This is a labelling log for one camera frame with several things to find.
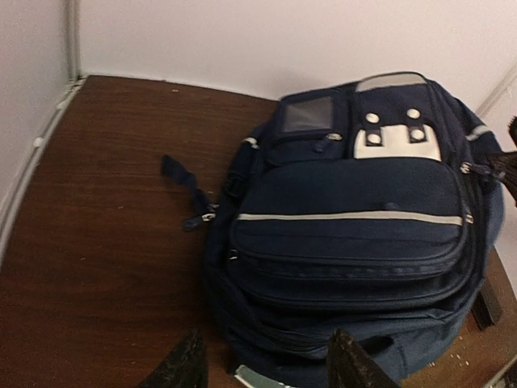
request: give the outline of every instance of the reflective stripe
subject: reflective stripe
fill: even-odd
[[[259,145],[257,144],[257,139],[255,139],[254,137],[247,137],[242,142],[243,143],[250,143],[251,144],[251,148],[255,148],[256,150],[259,149]]]
[[[479,127],[474,128],[474,130],[469,135],[467,135],[467,140],[477,140],[481,135],[488,132],[491,132],[490,128],[488,128],[486,125],[480,125]]]
[[[355,91],[370,91],[380,87],[421,85],[426,83],[426,79],[416,73],[386,74],[361,81],[355,88]]]
[[[458,216],[433,216],[430,214],[380,210],[372,212],[331,213],[331,214],[246,214],[239,215],[240,221],[324,221],[324,220],[410,220],[432,224],[463,225]]]

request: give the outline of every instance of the white wall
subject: white wall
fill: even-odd
[[[517,116],[517,79],[513,81],[498,103],[483,118],[492,128],[501,147],[506,152],[515,151],[515,144],[508,135],[508,124],[513,116]],[[506,219],[496,248],[514,291],[517,293],[517,208],[515,207],[515,200],[507,190],[505,190],[505,200]]]
[[[65,0],[10,0],[2,5],[0,214],[32,151],[32,140],[65,91],[65,59]]]
[[[508,0],[89,0],[82,68],[273,99],[418,70],[476,108],[515,58],[516,20]]]

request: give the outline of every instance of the black object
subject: black object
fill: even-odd
[[[517,146],[517,116],[514,116],[513,120],[508,125],[508,132],[510,133],[511,140]]]
[[[329,342],[329,388],[398,388],[346,331],[338,330]]]
[[[481,331],[495,325],[501,319],[502,308],[489,281],[481,288],[471,311]]]
[[[508,125],[511,140],[517,146],[517,116]],[[517,152],[508,152],[489,155],[490,163],[495,169],[495,174],[503,183],[511,196],[517,201]]]
[[[137,388],[208,388],[207,349],[200,332],[180,342]]]

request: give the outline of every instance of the navy blue backpack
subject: navy blue backpack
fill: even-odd
[[[203,281],[239,364],[327,387],[346,330],[395,381],[462,328],[503,219],[494,135],[416,73],[290,95],[244,139],[219,204],[164,157],[211,221]]]

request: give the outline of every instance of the wooden table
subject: wooden table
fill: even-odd
[[[241,139],[274,108],[198,87],[87,80],[32,180],[0,273],[1,387],[132,387],[193,328],[208,344],[210,386],[239,386],[200,284],[206,230],[182,231],[188,194],[159,164],[173,154],[216,199]],[[450,352],[404,387],[481,386],[517,353],[517,303],[497,256],[490,278],[502,321],[481,333],[469,318]]]

